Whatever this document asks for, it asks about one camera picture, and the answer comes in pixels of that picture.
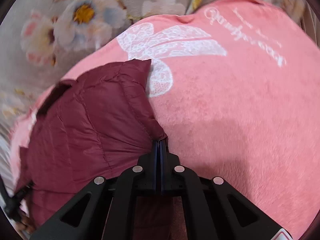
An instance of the metal pin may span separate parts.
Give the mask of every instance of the metal pin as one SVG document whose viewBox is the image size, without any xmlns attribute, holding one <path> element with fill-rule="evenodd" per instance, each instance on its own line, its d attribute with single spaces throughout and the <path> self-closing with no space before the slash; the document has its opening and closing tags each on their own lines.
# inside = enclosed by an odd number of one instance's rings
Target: metal pin
<svg viewBox="0 0 320 240">
<path fill-rule="evenodd" d="M 133 170 L 133 172 L 141 172 L 142 170 L 143 170 L 143 168 L 141 167 L 141 166 L 134 166 L 133 168 L 132 168 L 132 170 Z"/>
<path fill-rule="evenodd" d="M 184 167 L 183 166 L 175 166 L 174 170 L 176 172 L 184 172 Z"/>
<path fill-rule="evenodd" d="M 224 182 L 224 180 L 221 177 L 215 177 L 215 178 L 213 178 L 213 182 L 215 184 L 221 185 Z"/>
<path fill-rule="evenodd" d="M 99 185 L 102 184 L 104 182 L 104 178 L 103 177 L 96 177 L 94 179 L 95 184 Z"/>
</svg>

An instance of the label sticker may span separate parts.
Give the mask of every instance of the label sticker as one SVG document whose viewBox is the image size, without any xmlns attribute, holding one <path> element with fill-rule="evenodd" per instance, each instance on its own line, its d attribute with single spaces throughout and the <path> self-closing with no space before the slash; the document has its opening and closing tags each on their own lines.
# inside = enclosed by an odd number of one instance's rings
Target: label sticker
<svg viewBox="0 0 320 240">
<path fill-rule="evenodd" d="M 288 234 L 287 231 L 285 231 L 283 228 L 281 228 L 278 233 L 271 239 L 271 240 L 293 240 L 292 237 Z"/>
</svg>

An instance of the floral bedsheet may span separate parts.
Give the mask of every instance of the floral bedsheet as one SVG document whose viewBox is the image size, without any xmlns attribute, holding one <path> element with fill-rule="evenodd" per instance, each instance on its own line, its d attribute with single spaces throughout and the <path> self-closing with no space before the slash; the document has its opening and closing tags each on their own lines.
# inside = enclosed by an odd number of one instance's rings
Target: floral bedsheet
<svg viewBox="0 0 320 240">
<path fill-rule="evenodd" d="M 213 0 L 17 0 L 0 27 L 0 135 L 72 66 L 133 23 Z M 298 22 L 305 0 L 265 0 Z"/>
</svg>

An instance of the pink blanket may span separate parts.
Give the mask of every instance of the pink blanket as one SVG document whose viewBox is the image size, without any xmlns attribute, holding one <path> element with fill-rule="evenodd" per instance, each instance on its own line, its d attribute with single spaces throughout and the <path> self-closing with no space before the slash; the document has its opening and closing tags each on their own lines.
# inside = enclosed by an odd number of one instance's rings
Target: pink blanket
<svg viewBox="0 0 320 240">
<path fill-rule="evenodd" d="M 148 93 L 169 148 L 199 176 L 224 177 L 298 239 L 320 208 L 320 52 L 280 9 L 219 0 L 139 21 L 65 76 L 152 59 Z M 12 134 L 12 170 L 34 112 Z"/>
</svg>

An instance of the orange flower center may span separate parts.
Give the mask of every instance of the orange flower center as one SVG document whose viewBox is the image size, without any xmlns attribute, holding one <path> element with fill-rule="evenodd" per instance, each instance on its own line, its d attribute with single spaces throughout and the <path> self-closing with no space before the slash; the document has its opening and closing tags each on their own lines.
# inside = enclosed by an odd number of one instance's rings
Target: orange flower center
<svg viewBox="0 0 320 240">
<path fill-rule="evenodd" d="M 94 17 L 94 9 L 90 4 L 83 4 L 73 13 L 73 21 L 78 24 L 89 23 Z"/>
</svg>

